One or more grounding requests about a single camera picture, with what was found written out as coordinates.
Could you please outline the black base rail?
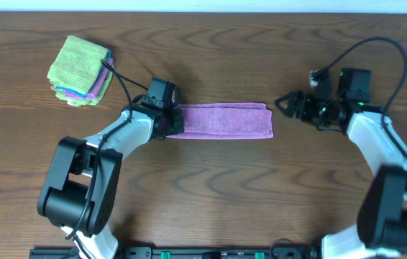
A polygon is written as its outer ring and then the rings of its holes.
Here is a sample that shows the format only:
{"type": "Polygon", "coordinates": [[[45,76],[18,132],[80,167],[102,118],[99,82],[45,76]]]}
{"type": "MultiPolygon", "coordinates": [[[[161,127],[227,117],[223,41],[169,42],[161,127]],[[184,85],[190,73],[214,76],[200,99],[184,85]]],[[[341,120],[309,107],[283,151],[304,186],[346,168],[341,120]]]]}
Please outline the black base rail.
{"type": "Polygon", "coordinates": [[[36,247],[29,258],[118,258],[118,259],[319,259],[321,246],[274,241],[270,247],[122,247],[119,242],[76,241],[71,248],[36,247]]]}

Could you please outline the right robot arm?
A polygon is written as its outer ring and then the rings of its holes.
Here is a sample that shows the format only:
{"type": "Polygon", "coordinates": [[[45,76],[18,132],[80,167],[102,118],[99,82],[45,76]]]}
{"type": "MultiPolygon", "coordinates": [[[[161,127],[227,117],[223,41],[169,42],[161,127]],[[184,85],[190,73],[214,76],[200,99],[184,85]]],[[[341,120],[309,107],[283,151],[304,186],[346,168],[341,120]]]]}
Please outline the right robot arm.
{"type": "Polygon", "coordinates": [[[407,255],[407,146],[382,107],[370,102],[371,72],[342,69],[335,99],[327,69],[311,71],[309,80],[314,92],[290,92],[275,101],[277,108],[319,131],[347,136],[374,175],[355,225],[322,237],[315,257],[407,255]]]}

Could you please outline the purple microfiber cloth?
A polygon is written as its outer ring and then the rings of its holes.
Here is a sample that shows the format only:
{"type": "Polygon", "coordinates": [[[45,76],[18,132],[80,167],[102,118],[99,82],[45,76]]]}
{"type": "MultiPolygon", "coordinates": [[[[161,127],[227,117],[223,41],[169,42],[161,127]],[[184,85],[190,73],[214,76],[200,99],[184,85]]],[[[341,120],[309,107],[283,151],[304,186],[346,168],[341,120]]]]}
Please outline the purple microfiber cloth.
{"type": "Polygon", "coordinates": [[[182,104],[184,132],[175,139],[256,140],[273,137],[272,112],[264,103],[182,104]]]}

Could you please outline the blue folded cloth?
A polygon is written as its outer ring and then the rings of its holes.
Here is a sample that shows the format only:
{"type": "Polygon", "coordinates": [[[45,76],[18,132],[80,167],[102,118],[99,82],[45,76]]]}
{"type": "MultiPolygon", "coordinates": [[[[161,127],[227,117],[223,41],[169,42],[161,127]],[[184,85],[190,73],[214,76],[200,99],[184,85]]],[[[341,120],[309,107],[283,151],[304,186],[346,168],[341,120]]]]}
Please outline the blue folded cloth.
{"type": "Polygon", "coordinates": [[[99,102],[112,79],[104,63],[113,65],[109,50],[95,53],[61,51],[48,72],[52,88],[67,99],[99,102]]]}

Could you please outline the purple folded cloth in stack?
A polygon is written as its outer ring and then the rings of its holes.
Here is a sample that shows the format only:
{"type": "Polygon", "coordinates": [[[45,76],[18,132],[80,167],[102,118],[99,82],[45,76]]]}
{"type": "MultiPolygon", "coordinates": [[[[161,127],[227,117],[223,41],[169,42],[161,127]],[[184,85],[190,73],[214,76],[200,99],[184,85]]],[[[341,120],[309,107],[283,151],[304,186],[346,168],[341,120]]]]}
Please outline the purple folded cloth in stack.
{"type": "Polygon", "coordinates": [[[75,90],[70,90],[59,86],[58,89],[62,90],[64,96],[68,98],[89,101],[100,101],[103,98],[107,88],[109,87],[111,79],[112,72],[102,65],[99,76],[97,77],[96,81],[93,83],[91,89],[87,94],[81,94],[76,92],[75,90]]]}

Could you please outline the bottom green folded cloth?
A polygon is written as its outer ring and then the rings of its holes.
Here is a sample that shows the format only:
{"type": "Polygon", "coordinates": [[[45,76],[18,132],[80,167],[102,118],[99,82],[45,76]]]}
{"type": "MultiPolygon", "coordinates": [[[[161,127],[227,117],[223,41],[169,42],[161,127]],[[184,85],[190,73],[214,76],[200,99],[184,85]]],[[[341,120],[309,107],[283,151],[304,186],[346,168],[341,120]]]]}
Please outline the bottom green folded cloth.
{"type": "Polygon", "coordinates": [[[80,100],[80,99],[72,99],[65,97],[63,91],[57,89],[55,86],[52,86],[51,89],[56,92],[55,96],[59,100],[66,101],[68,105],[71,106],[85,106],[85,105],[97,105],[100,101],[89,101],[89,100],[80,100]]]}

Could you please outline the green folded cloth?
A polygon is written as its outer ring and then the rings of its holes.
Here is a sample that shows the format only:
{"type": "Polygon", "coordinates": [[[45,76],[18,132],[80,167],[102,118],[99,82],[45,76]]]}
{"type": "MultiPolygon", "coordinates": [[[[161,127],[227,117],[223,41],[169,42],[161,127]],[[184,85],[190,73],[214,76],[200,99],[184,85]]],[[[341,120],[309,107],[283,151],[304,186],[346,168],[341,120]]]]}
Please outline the green folded cloth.
{"type": "Polygon", "coordinates": [[[70,35],[50,66],[47,78],[56,88],[87,94],[101,72],[101,61],[110,57],[108,48],[70,35]]]}
{"type": "Polygon", "coordinates": [[[56,92],[55,96],[59,100],[66,101],[68,105],[71,106],[85,106],[85,105],[97,105],[100,101],[89,101],[89,100],[80,100],[80,99],[72,99],[65,97],[63,91],[57,89],[55,86],[52,86],[51,89],[56,92]]]}

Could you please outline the top green folded cloth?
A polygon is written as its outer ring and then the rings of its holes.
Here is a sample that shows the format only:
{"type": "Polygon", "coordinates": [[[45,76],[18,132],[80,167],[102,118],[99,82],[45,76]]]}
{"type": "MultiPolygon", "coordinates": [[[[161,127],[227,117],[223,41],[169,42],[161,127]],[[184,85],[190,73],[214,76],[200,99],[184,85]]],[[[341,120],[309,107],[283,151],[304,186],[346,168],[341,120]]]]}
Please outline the top green folded cloth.
{"type": "Polygon", "coordinates": [[[56,88],[87,94],[101,72],[101,61],[110,57],[108,48],[70,35],[50,66],[47,78],[56,88]]]}

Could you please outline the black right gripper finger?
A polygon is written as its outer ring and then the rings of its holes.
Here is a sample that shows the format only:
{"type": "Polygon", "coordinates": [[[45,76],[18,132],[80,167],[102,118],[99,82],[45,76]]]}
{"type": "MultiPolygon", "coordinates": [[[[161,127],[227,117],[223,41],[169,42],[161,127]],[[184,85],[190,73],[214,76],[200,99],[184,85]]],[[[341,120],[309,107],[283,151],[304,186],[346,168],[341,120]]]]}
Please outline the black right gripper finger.
{"type": "Polygon", "coordinates": [[[285,96],[282,96],[275,100],[275,105],[277,108],[283,108],[283,103],[286,103],[286,108],[293,108],[296,106],[298,100],[300,99],[302,91],[292,91],[285,96]]]}
{"type": "Polygon", "coordinates": [[[277,108],[287,117],[299,119],[301,116],[302,106],[294,103],[278,103],[277,108]]]}

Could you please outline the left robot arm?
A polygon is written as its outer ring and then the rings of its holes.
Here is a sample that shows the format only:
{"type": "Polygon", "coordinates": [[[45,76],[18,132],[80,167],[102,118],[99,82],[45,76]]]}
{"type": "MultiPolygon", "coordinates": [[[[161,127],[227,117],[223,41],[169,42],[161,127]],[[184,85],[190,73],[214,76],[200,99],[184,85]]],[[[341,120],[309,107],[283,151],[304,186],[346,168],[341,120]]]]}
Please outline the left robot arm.
{"type": "Polygon", "coordinates": [[[182,133],[183,128],[177,107],[134,104],[94,135],[64,137],[43,183],[38,214],[64,231],[79,258],[114,258],[119,241],[108,221],[123,160],[150,140],[182,133]]]}

